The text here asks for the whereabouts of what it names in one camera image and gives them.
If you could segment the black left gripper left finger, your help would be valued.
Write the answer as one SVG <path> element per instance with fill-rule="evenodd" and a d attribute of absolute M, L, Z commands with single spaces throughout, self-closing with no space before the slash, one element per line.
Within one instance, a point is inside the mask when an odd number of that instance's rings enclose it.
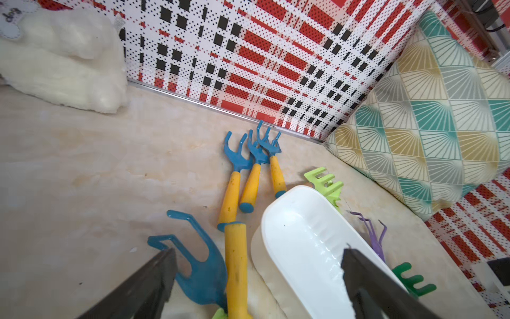
<path fill-rule="evenodd" d="M 159 252 L 81 318 L 160 318 L 177 276 L 174 249 Z"/>

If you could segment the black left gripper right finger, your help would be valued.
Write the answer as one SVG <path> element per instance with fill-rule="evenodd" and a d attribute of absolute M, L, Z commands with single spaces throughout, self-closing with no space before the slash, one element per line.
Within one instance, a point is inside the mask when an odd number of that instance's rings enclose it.
<path fill-rule="evenodd" d="M 437 318 L 357 249 L 345 249 L 341 268 L 356 318 Z"/>

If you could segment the dark green rake wooden handle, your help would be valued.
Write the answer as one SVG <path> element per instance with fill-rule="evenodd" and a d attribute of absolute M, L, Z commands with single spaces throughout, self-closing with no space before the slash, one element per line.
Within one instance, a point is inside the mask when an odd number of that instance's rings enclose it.
<path fill-rule="evenodd" d="M 410 271 L 411 269 L 412 265 L 409 262 L 405 262 L 393 268 L 392 271 L 401 281 L 401 283 L 404 284 L 408 293 L 412 295 L 415 299 L 418 300 L 421 296 L 434 292 L 437 289 L 437 286 L 435 284 L 426 284 L 421 288 L 416 288 L 415 287 L 416 284 L 424 282 L 424 277 L 422 275 L 404 277 L 403 274 L 407 271 Z"/>

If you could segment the purple rake pink handle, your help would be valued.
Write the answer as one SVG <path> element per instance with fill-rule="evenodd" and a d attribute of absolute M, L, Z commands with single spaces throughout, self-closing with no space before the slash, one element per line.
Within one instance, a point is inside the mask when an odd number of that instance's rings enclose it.
<path fill-rule="evenodd" d="M 379 223 L 383 226 L 383 230 L 382 230 L 381 235 L 378 237 L 377 232 L 375 231 L 373 223 L 370 219 L 365 218 L 361 213 L 358 213 L 358 212 L 349 211 L 349 213 L 351 215 L 357 216 L 359 218 L 359 220 L 361 220 L 364 223 L 365 227 L 367 228 L 368 234 L 369 234 L 369 238 L 371 241 L 371 247 L 372 247 L 373 251 L 381 258 L 381 260 L 383 262 L 386 262 L 385 254 L 383 251 L 383 238 L 386 234 L 386 231 L 388 230 L 388 227 L 381 220 L 379 220 Z"/>

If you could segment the white plastic storage box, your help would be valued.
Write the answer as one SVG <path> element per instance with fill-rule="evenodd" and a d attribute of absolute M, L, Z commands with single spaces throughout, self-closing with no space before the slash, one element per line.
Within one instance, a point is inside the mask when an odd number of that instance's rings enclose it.
<path fill-rule="evenodd" d="M 251 242 L 252 261 L 288 318 L 354 318 L 343 280 L 346 248 L 397 277 L 318 191 L 296 186 L 265 210 Z"/>

